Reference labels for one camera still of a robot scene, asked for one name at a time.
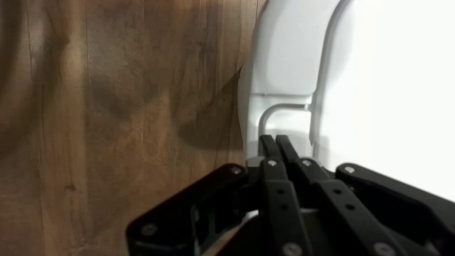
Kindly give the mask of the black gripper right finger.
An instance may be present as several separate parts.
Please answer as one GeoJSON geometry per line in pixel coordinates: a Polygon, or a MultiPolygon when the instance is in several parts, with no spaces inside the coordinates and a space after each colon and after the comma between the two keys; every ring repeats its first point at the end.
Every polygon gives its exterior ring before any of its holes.
{"type": "Polygon", "coordinates": [[[455,203],[356,163],[331,174],[277,136],[299,203],[316,208],[349,251],[455,256],[455,203]]]}

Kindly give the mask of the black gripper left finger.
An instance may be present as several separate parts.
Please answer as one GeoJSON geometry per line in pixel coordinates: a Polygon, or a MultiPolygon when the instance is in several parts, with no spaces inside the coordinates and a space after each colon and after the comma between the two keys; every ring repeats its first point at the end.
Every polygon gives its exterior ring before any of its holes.
{"type": "Polygon", "coordinates": [[[203,256],[230,230],[237,234],[218,256],[312,256],[281,153],[289,146],[264,136],[247,164],[225,163],[134,218],[126,230],[129,256],[203,256]]]}

